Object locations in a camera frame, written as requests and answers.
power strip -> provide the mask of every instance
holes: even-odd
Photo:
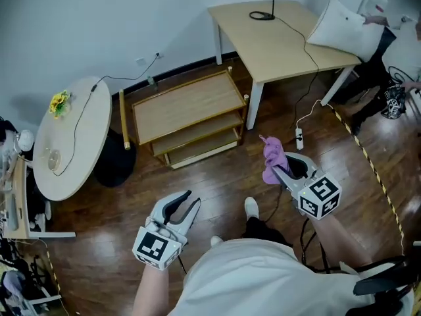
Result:
[[[295,141],[297,142],[297,150],[304,149],[303,131],[300,128],[295,129]]]

hand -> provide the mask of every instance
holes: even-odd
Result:
[[[405,88],[405,92],[409,92],[411,89],[415,88],[413,81],[403,82],[401,87]]]

shelf board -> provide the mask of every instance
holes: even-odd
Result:
[[[186,159],[202,155],[214,149],[218,149],[224,145],[236,142],[239,136],[235,129],[225,130],[218,134],[213,134],[208,138],[198,140],[197,142],[188,144],[168,154],[170,164],[180,163]]]
[[[133,104],[139,145],[245,106],[231,76],[219,72]]]
[[[212,119],[189,126],[180,131],[159,138],[152,143],[153,155],[158,156],[182,147],[188,143],[206,138],[211,134],[227,130],[242,124],[238,111],[220,115]]]

tabletop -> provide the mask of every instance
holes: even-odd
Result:
[[[101,154],[110,126],[111,95],[104,81],[91,93],[98,80],[90,76],[69,86],[70,112],[54,119],[47,111],[39,126],[32,164],[37,186],[48,199],[64,200],[79,190]],[[48,168],[49,149],[61,155],[55,172]]]
[[[281,20],[253,20],[249,13],[271,13],[271,1],[234,3],[209,8],[210,15],[226,33],[253,80],[271,82],[317,71],[304,52],[303,37]],[[300,31],[307,39],[318,17],[298,1],[275,1],[275,16]],[[359,65],[353,54],[318,45],[306,44],[306,50],[319,70]]]

white pillow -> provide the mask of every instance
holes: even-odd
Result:
[[[347,51],[367,62],[377,50],[384,26],[364,21],[339,0],[329,0],[307,42]]]

